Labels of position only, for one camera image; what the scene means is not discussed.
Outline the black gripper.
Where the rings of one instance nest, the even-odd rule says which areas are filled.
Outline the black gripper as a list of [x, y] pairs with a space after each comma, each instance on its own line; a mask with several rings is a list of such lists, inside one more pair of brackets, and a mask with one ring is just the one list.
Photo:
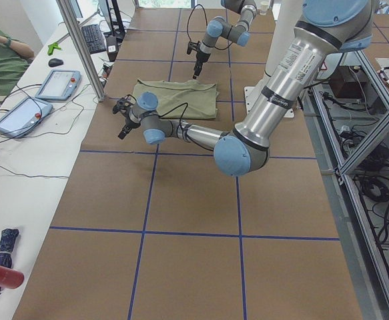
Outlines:
[[208, 61], [211, 55], [211, 47], [200, 41], [189, 41], [187, 44], [187, 54], [190, 55], [193, 51], [196, 52], [196, 64], [193, 68], [192, 79], [197, 79], [202, 72], [202, 65]]
[[125, 125], [117, 135], [119, 139], [125, 139], [131, 132], [131, 129], [137, 129], [141, 125], [139, 117], [134, 113], [134, 105], [134, 103], [130, 102], [130, 97], [127, 95], [117, 100], [116, 104], [113, 106], [113, 114], [121, 113], [125, 115]]

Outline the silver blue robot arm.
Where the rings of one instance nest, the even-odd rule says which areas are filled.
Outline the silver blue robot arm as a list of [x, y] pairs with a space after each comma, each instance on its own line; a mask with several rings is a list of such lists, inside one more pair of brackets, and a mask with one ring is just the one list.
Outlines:
[[193, 79], [197, 79], [202, 72], [203, 64], [208, 62], [213, 50], [224, 50], [216, 47], [218, 39], [221, 37], [229, 42], [229, 46], [236, 43], [245, 47], [250, 38], [249, 30], [252, 21], [255, 19], [258, 9], [255, 1], [220, 1], [221, 6], [240, 17], [232, 25], [224, 17], [214, 17], [206, 26], [204, 37], [201, 41], [193, 42], [189, 37], [187, 44], [187, 54], [196, 52], [196, 64], [193, 68]]
[[239, 177], [262, 168], [269, 157], [270, 136], [298, 96], [317, 75], [325, 58], [369, 46], [377, 1], [285, 1], [278, 16], [275, 44], [286, 44], [279, 63], [258, 83], [255, 101], [242, 122], [231, 131], [188, 123], [182, 117], [166, 119], [158, 113], [157, 96], [150, 92], [128, 95], [113, 113], [125, 117], [123, 139], [141, 128], [150, 145], [168, 137], [210, 150], [218, 168]]

